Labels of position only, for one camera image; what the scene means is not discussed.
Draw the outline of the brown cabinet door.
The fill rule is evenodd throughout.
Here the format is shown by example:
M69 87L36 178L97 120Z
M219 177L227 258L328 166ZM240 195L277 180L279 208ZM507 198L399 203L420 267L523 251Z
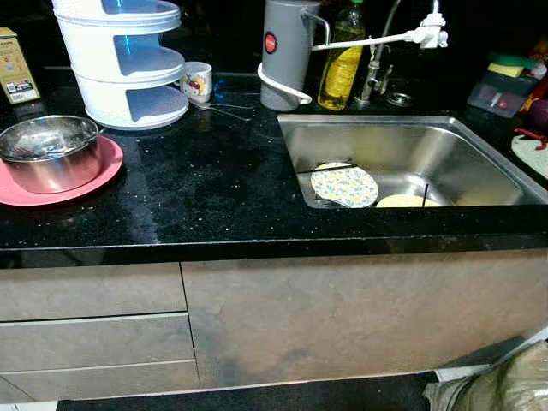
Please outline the brown cabinet door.
M203 384L488 364L547 321L544 249L184 263Z

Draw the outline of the red patterned package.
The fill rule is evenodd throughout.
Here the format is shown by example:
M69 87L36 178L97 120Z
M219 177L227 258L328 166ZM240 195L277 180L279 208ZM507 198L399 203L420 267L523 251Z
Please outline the red patterned package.
M543 80L548 72L548 40L546 38L538 40L538 43L531 50L529 58L536 60L538 64L537 68L532 70L533 77L537 81Z

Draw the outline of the white tiered storage rack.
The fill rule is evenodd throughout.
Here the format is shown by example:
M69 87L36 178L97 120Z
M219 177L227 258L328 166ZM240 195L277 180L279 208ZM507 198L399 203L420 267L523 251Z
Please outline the white tiered storage rack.
M173 87L184 57L160 43L181 25L167 0L52 0L86 113L98 124L146 130L172 124L189 102Z

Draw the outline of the pink plastic plate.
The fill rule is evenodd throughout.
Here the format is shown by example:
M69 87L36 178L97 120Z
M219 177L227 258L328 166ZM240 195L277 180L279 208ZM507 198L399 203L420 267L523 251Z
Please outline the pink plastic plate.
M99 170L98 175L93 180L87 182L87 184L83 184L82 187L72 188L66 192L57 194L28 192L12 179L7 168L0 165L0 204L8 206L45 206L78 199L78 197L85 196L104 187L120 171L124 164L124 152L110 138L98 137L98 143L99 164L101 164L101 170Z

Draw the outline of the round metal sink strainer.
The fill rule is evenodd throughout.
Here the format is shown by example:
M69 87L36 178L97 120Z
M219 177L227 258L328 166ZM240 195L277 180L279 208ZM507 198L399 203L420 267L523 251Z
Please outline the round metal sink strainer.
M387 92L384 95L384 101L394 107L412 107L415 105L414 98L403 92Z

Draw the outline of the white printed mug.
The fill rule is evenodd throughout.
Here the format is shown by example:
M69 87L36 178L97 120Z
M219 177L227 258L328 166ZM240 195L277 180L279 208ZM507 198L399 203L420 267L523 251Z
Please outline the white printed mug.
M191 101L206 104L211 98L212 66L203 62L186 62L177 86Z

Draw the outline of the floral patterned round plate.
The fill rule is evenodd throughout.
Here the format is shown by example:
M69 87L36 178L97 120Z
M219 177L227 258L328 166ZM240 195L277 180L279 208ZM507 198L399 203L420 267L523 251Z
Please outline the floral patterned round plate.
M379 187L372 175L348 162L325 162L309 173L314 194L346 208L365 208L378 200Z

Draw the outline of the yellow green sponge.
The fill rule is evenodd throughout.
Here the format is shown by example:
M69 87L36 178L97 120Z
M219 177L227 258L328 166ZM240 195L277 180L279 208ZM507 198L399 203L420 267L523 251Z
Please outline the yellow green sponge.
M538 66L536 60L532 60L529 57L520 57L504 54L492 54L490 65L488 70L491 72L497 72L497 74L504 74L506 77L533 77L533 69Z

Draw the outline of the clear soap sponge holder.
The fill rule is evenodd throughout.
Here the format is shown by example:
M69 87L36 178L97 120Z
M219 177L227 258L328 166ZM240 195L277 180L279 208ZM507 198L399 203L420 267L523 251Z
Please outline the clear soap sponge holder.
M543 77L521 74L509 77L498 72L486 71L483 78L471 90L467 104L505 118L520 112L533 89Z

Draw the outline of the white skirting strip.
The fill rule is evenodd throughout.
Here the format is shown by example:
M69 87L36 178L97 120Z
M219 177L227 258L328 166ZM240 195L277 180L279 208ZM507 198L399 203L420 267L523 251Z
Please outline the white skirting strip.
M435 369L436 379L451 381L489 371L491 367L501 364L502 361L509 360L510 357L516 356L529 346L545 340L548 340L547 326L533 334L528 334L528 336L520 334L517 337L485 346L485 348L479 348L473 353L462 356L461 359L453 360L449 364Z

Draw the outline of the pale yellow plate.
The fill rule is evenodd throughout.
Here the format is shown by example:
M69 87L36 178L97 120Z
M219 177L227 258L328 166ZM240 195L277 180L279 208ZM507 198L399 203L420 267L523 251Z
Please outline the pale yellow plate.
M394 194L384 197L376 204L378 208L421 208L421 207L438 207L441 203L434 202L427 197L412 194Z

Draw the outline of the chrome faucet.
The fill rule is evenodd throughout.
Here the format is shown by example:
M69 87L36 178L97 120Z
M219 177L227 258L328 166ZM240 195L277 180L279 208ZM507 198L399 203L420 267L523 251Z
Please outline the chrome faucet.
M396 12L398 11L402 0L384 0L388 5L388 15L384 28L378 33L379 38L387 38L391 31L392 24ZM365 109L371 101L371 95L373 90L376 89L379 79L378 72L380 71L381 55L384 54L384 45L372 45L369 47L369 60L366 66L366 74L364 77L363 85L361 85L360 94L354 98L354 107L356 109Z

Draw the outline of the yellow tea box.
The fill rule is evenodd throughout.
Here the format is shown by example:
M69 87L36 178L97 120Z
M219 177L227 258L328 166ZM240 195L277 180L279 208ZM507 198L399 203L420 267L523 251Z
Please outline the yellow tea box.
M42 97L17 35L8 27L0 27L0 92L10 104L21 104Z

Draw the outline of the stainless steel sink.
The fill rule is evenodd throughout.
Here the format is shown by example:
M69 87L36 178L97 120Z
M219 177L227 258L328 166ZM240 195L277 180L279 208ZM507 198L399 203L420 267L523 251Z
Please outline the stainless steel sink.
M441 206L544 205L547 192L453 117L278 115L302 196L317 199L309 173L348 162L372 175L379 197L422 195Z

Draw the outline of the yellow oil bottle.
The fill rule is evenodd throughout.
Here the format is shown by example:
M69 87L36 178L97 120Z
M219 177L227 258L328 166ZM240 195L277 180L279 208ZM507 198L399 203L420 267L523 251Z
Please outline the yellow oil bottle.
M356 42L366 39L366 27L361 5L364 0L349 0L351 3L341 8L334 22L333 43ZM344 110L359 70L363 47L355 46L329 50L322 78L318 106L333 112Z

